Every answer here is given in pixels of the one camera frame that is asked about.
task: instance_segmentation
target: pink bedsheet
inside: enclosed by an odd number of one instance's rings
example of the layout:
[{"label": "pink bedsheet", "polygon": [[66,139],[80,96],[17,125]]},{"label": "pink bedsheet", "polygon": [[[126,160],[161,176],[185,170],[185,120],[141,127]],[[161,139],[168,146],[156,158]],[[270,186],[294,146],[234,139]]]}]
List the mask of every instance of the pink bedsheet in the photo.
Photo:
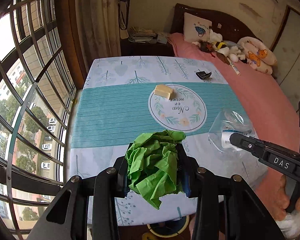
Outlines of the pink bedsheet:
[{"label": "pink bedsheet", "polygon": [[[299,152],[299,118],[281,88],[270,75],[253,70],[241,61],[235,63],[240,71],[234,70],[217,57],[202,52],[197,46],[183,40],[183,34],[174,33],[169,41],[176,57],[212,62],[237,95],[261,140],[273,142]],[[271,168],[256,193],[271,212],[273,194],[278,191],[281,174]]]}]

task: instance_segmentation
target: transparent plastic bag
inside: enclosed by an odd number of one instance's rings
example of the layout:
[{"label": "transparent plastic bag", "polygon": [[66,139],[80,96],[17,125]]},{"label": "transparent plastic bag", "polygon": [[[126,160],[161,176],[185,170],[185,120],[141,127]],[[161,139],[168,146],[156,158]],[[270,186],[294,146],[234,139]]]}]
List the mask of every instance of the transparent plastic bag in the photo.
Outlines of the transparent plastic bag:
[{"label": "transparent plastic bag", "polygon": [[209,140],[220,153],[218,158],[233,160],[247,153],[230,143],[230,135],[234,132],[248,137],[255,136],[255,130],[247,115],[239,114],[231,109],[222,109],[209,130]]},{"label": "transparent plastic bag", "polygon": [[284,220],[276,223],[287,240],[295,239],[300,234],[300,212],[296,210],[287,213]]}]

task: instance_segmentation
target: nightstand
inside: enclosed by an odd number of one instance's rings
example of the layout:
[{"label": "nightstand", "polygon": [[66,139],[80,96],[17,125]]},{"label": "nightstand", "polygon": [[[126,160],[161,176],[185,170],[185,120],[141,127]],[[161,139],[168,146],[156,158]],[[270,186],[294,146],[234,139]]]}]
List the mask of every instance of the nightstand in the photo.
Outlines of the nightstand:
[{"label": "nightstand", "polygon": [[131,42],[128,39],[120,40],[121,56],[167,56],[174,57],[172,45],[162,43]]}]

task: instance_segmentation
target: circular logo print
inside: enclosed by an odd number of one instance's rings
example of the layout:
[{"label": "circular logo print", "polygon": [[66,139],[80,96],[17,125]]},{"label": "circular logo print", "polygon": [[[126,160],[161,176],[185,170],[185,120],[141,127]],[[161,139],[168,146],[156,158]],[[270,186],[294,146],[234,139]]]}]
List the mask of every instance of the circular logo print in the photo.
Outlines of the circular logo print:
[{"label": "circular logo print", "polygon": [[207,119],[207,108],[203,100],[193,90],[175,84],[171,99],[150,94],[148,100],[152,117],[163,127],[183,132],[198,130]]}]

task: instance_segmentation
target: printed tablecloth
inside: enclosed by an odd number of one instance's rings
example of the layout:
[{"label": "printed tablecloth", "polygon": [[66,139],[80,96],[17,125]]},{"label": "printed tablecloth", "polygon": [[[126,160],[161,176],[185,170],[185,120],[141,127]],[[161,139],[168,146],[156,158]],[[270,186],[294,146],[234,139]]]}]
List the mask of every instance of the printed tablecloth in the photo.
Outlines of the printed tablecloth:
[{"label": "printed tablecloth", "polygon": [[[211,79],[201,81],[195,74],[198,71],[212,72]],[[153,94],[155,86],[162,83],[176,92],[172,100]],[[210,144],[208,131],[222,108],[244,113],[211,62],[154,56],[96,59],[74,121],[69,176],[95,176],[125,155],[129,143],[139,134],[170,129],[186,133],[183,147],[200,166],[220,176],[240,174],[255,187],[266,166],[250,154],[233,161],[222,160]],[[162,204],[156,210],[132,191],[125,199],[117,198],[118,225],[167,221],[196,211],[197,199],[188,199],[181,192],[160,200]],[[92,223],[92,197],[88,223]]]}]

